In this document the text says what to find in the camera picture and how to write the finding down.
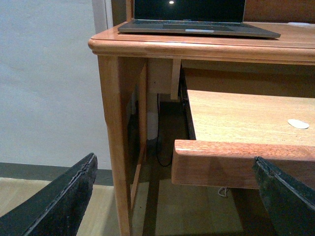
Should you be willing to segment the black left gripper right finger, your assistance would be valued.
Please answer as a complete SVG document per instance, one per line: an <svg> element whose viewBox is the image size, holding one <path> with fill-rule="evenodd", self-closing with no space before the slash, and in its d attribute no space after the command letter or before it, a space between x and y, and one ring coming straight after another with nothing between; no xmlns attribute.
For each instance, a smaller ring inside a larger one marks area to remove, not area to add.
<svg viewBox="0 0 315 236"><path fill-rule="evenodd" d="M253 170L259 194L279 236L315 234L315 190L260 156Z"/></svg>

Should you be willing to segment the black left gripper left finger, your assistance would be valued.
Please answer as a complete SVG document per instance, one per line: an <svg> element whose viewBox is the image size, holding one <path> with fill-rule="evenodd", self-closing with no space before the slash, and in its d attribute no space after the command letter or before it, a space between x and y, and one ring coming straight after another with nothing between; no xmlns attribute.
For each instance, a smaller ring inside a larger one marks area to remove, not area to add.
<svg viewBox="0 0 315 236"><path fill-rule="evenodd" d="M88 154L0 218L2 236L75 236L92 196L97 157Z"/></svg>

